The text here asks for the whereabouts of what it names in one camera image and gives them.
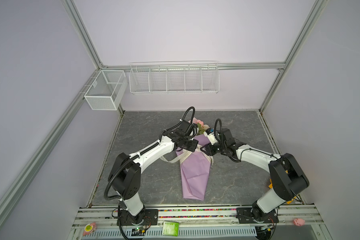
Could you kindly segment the cream printed ribbon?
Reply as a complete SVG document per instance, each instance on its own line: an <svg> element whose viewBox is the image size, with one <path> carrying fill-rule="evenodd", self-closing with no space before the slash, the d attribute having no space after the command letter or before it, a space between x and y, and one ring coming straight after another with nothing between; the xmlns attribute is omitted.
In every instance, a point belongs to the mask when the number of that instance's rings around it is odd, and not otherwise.
<svg viewBox="0 0 360 240"><path fill-rule="evenodd" d="M212 165L214 163L214 158L212 156L208 156L206 153L201 151L202 146L198 145L196 150L194 152L188 151L188 150L183 150L183 152L178 155L177 157L175 157L172 160L167 160L164 156L160 157L160 159L166 163L176 163L176 162L180 162L180 164L182 164L189 156L191 156L191 154L194 153L202 153L204 158L207 159L209 161L209 163Z"/></svg>

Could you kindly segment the cream fake rose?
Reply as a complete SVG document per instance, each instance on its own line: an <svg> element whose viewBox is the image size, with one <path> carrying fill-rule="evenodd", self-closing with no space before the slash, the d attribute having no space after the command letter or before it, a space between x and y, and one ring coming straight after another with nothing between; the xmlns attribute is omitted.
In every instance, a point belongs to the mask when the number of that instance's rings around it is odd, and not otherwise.
<svg viewBox="0 0 360 240"><path fill-rule="evenodd" d="M203 129L204 131L206 131L206 130L209 129L209 128L210 128L210 126L207 125L207 124L204 124L204 125L202 126L202 129Z"/></svg>

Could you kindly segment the pink purple wrapping paper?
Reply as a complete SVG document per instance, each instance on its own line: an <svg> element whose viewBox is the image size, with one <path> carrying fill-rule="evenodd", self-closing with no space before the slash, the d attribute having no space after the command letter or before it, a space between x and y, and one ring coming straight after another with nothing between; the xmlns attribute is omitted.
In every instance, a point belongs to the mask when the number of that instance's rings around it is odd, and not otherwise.
<svg viewBox="0 0 360 240"><path fill-rule="evenodd" d="M210 142L204 134L196 135L194 139L198 140L198 145L201 146ZM177 156L182 152L183 150L176 152ZM205 199L210 168L211 164L204 158L202 153L191 154L180 164L184 199L200 201Z"/></svg>

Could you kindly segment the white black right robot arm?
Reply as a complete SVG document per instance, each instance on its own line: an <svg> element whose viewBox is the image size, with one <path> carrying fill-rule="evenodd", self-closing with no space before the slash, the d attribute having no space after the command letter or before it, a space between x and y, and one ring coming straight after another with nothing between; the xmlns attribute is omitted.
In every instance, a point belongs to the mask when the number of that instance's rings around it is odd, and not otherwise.
<svg viewBox="0 0 360 240"><path fill-rule="evenodd" d="M213 128L204 132L209 143L201 151L212 157L221 154L235 163L247 162L270 174L272 188L252 204L250 210L238 210L238 218L244 216L255 223L272 220L277 215L276 208L293 200L307 189L310 182L291 154L272 154L235 139L231 131L222 127L221 119L215 121Z"/></svg>

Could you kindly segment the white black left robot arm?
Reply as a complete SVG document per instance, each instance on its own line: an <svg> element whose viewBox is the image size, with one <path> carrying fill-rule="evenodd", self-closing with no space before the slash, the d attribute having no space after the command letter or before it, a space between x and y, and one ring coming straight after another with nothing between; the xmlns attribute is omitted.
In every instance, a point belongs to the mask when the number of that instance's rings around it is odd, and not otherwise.
<svg viewBox="0 0 360 240"><path fill-rule="evenodd" d="M158 140L135 153L121 153L116 157L104 190L104 199L117 199L118 206L124 210L126 219L133 225L143 223L146 217L146 208L139 196L144 170L175 150L196 150L198 126L192 122L195 112L194 107L189 107L176 125L160 133Z"/></svg>

